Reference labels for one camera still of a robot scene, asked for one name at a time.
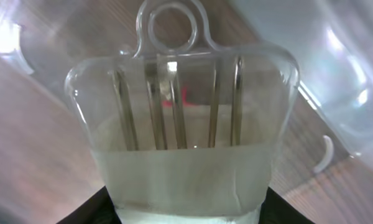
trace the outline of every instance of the silver metal stick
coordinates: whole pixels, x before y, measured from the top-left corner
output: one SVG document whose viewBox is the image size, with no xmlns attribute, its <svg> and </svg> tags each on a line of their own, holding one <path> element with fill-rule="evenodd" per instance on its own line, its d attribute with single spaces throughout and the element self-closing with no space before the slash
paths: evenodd
<svg viewBox="0 0 373 224">
<path fill-rule="evenodd" d="M 170 93 L 172 97 L 175 138 L 179 149 L 187 148 L 187 134 L 185 133 L 185 119 L 182 105 L 180 83 L 178 81 L 178 67 L 176 62 L 168 62 L 167 72 L 170 76 Z"/>
<path fill-rule="evenodd" d="M 238 56 L 235 60 L 235 74 L 233 81 L 233 98 L 231 112 L 231 145 L 241 144 L 242 127 L 242 69 L 243 59 Z"/>
<path fill-rule="evenodd" d="M 145 79 L 147 82 L 150 118 L 152 120 L 156 150 L 167 149 L 162 99 L 160 98 L 160 83 L 157 75 L 156 62 L 146 62 Z"/>
<path fill-rule="evenodd" d="M 117 105 L 120 112 L 120 122 L 123 130 L 124 141 L 128 151 L 138 150 L 138 140 L 134 118 L 132 115 L 129 89 L 123 72 L 113 73 L 113 85 L 117 95 Z"/>
<path fill-rule="evenodd" d="M 219 86 L 220 86 L 220 69 L 221 61 L 217 60 L 214 64 L 214 82 L 213 92 L 211 95 L 210 105 L 210 124 L 209 124 L 209 141 L 208 147 L 215 147 L 216 133 L 217 133 L 217 119 L 218 119 L 218 105 L 219 105 Z"/>
</svg>

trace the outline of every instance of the brown wooden surface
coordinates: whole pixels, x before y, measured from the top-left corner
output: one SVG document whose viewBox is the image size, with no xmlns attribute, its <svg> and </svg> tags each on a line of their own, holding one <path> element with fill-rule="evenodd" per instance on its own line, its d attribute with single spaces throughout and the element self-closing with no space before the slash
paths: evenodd
<svg viewBox="0 0 373 224">
<path fill-rule="evenodd" d="M 135 19 L 142 0 L 22 1 L 12 19 L 24 27 L 21 45 L 32 75 L 64 100 L 69 69 L 88 57 L 136 46 Z M 224 1 L 205 0 L 213 39 L 235 45 L 257 41 Z M 185 39 L 178 17 L 161 26 Z M 334 140 L 332 167 L 315 176 L 325 153 L 322 135 Z M 373 223 L 373 174 L 354 160 L 299 96 L 285 133 L 273 187 L 318 223 Z M 0 59 L 0 205 L 27 223 L 53 223 L 103 185 L 76 119 L 30 77 Z"/>
</svg>

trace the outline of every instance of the clear plastic container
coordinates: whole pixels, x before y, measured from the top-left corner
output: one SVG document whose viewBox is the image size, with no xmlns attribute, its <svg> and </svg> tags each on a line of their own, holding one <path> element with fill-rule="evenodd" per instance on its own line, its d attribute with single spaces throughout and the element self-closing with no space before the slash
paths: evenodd
<svg viewBox="0 0 373 224">
<path fill-rule="evenodd" d="M 192 26 L 174 49 L 155 19 Z M 222 47 L 199 1 L 146 1 L 138 47 L 73 68 L 65 91 L 123 223 L 258 221 L 297 93 L 298 66 L 271 44 Z"/>
</svg>

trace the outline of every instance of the hanging hole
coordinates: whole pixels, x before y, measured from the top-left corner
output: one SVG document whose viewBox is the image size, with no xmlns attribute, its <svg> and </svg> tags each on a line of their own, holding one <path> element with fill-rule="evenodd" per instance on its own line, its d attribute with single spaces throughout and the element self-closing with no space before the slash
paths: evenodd
<svg viewBox="0 0 373 224">
<path fill-rule="evenodd" d="M 197 33 L 196 19 L 183 4 L 164 4 L 150 14 L 149 39 L 157 49 L 166 54 L 190 50 L 196 42 Z"/>
</svg>

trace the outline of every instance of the blurred background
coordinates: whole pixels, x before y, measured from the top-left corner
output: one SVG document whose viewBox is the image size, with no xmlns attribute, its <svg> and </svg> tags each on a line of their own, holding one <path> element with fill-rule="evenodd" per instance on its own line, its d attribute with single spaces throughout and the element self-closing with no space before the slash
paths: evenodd
<svg viewBox="0 0 373 224">
<path fill-rule="evenodd" d="M 104 185 L 63 83 L 136 47 L 142 2 L 0 1 L 0 223 L 56 223 Z M 270 186 L 316 223 L 373 223 L 373 0 L 201 2 L 217 43 L 268 40 L 300 65 Z M 166 38 L 187 40 L 188 18 L 167 16 Z"/>
</svg>

